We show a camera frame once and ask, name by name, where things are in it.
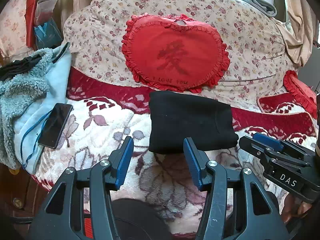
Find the red and white blanket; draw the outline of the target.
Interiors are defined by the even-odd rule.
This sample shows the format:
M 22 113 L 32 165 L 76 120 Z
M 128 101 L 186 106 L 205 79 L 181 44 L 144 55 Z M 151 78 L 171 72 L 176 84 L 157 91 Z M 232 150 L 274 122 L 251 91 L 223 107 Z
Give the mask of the red and white blanket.
M 72 69 L 67 88 L 73 110 L 56 149 L 44 149 L 34 180 L 51 189 L 69 166 L 83 170 L 107 158 L 126 137 L 134 152 L 124 185 L 113 199 L 133 198 L 150 204 L 167 222 L 174 239 L 195 238 L 205 193 L 193 185 L 184 155 L 148 150 L 151 119 L 149 87 L 117 86 Z M 239 136 L 260 132 L 314 149 L 316 120 L 283 88 L 252 101 L 204 90 L 203 96 L 231 105 Z

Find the brown wooden cabinet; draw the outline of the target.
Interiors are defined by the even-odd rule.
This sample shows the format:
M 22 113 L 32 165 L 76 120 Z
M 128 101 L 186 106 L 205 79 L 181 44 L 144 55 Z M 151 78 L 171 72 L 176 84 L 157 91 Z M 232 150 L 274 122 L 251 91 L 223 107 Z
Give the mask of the brown wooden cabinet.
M 12 224 L 10 217 L 34 217 L 48 192 L 20 169 L 12 174 L 1 165 L 1 239 L 24 239 L 29 224 Z

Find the black pants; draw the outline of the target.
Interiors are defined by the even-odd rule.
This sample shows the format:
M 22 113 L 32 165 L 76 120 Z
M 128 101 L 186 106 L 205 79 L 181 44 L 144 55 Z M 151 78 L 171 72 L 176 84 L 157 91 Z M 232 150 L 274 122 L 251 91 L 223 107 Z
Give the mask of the black pants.
M 183 153 L 187 137 L 202 151 L 233 148 L 238 143 L 228 104 L 201 96 L 157 91 L 150 93 L 149 109 L 150 152 Z

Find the grey folded cloth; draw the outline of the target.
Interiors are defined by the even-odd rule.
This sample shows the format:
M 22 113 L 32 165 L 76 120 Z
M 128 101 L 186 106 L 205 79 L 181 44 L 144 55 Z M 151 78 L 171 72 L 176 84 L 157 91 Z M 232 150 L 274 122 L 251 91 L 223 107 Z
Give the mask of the grey folded cloth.
M 268 3 L 266 0 L 242 0 L 248 4 L 250 4 L 255 9 L 262 12 L 267 17 L 276 17 L 277 9 L 271 3 Z

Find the red heart-shaped pillow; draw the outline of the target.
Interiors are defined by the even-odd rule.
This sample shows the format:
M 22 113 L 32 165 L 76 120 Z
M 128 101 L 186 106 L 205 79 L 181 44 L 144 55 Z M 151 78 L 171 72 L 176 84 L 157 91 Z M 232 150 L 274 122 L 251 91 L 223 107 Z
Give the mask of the red heart-shaped pillow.
M 188 16 L 133 15 L 122 53 L 136 82 L 159 90 L 200 93 L 218 84 L 230 59 L 216 28 Z

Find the floral beige quilt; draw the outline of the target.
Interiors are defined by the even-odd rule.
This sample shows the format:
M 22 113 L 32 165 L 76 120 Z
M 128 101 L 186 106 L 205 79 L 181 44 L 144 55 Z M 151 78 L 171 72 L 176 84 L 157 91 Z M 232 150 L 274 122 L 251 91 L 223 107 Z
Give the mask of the floral beige quilt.
M 215 27 L 231 64 L 218 85 L 202 95 L 250 109 L 257 98 L 282 93 L 283 77 L 293 69 L 276 24 L 241 0 L 93 0 L 65 21 L 72 66 L 112 85 L 138 87 L 126 67 L 121 40 L 132 15 L 185 14 Z

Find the beige curtain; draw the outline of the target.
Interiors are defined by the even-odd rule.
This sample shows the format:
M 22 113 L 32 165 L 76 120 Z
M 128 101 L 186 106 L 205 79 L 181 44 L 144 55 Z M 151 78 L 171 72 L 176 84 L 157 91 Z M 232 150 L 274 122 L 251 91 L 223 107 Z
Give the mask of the beige curtain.
M 291 61 L 303 67 L 312 54 L 316 16 L 307 0 L 284 0 L 285 22 L 273 19 Z

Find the black garment on jacket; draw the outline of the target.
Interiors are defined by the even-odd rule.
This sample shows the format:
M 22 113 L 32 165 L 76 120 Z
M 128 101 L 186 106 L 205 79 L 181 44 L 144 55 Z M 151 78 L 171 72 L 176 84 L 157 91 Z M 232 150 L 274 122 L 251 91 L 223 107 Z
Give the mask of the black garment on jacket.
M 25 57 L 22 60 L 16 60 L 1 67 L 0 77 L 1 81 L 12 79 L 18 74 L 23 74 L 35 67 L 41 59 L 40 55 Z

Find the small red frilled pillow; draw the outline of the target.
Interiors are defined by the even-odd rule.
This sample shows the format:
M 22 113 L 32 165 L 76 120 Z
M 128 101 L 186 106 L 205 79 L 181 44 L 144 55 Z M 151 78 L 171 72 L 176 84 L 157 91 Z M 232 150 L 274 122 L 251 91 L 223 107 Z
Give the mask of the small red frilled pillow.
M 293 70 L 288 70 L 283 78 L 286 90 L 314 119 L 317 119 L 317 96 L 305 83 L 298 79 Z

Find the light blue fleece jacket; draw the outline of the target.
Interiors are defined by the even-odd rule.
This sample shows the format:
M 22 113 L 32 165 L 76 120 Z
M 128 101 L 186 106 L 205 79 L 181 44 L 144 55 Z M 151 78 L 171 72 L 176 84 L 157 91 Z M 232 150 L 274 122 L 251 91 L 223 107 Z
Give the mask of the light blue fleece jacket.
M 1 163 L 35 174 L 44 146 L 44 123 L 57 103 L 66 103 L 72 55 L 69 43 L 42 48 L 39 63 L 26 73 L 1 81 Z

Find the black smartphone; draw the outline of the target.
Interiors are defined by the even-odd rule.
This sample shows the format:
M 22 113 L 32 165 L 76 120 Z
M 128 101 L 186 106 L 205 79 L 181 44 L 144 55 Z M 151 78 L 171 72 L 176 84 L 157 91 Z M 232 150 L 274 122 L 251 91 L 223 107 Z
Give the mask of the black smartphone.
M 42 146 L 56 149 L 69 118 L 73 106 L 66 103 L 57 103 L 49 114 L 41 131 L 38 143 Z

